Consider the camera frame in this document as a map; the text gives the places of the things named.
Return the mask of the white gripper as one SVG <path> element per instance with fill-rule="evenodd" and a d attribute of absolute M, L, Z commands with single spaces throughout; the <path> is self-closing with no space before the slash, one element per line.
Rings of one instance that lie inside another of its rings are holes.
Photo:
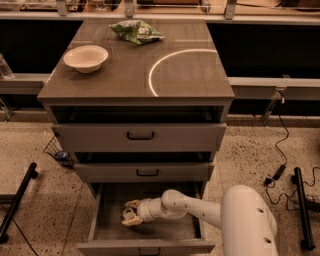
<path fill-rule="evenodd" d="M 143 222 L 153 221 L 155 217 L 151 214 L 150 209 L 151 199 L 143 199 L 143 200 L 132 200 L 125 203 L 126 207 L 137 208 L 137 215 L 131 219 L 125 219 L 122 221 L 124 226 L 136 226 L 140 225 Z"/>

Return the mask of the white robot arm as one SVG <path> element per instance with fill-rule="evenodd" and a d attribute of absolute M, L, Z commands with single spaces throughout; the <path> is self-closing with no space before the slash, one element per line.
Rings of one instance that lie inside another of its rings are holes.
<path fill-rule="evenodd" d="M 224 256 L 278 256 L 277 223 L 264 199 L 245 185 L 230 187 L 217 202 L 169 189 L 158 198 L 125 203 L 122 224 L 136 226 L 158 218 L 192 215 L 222 232 Z"/>

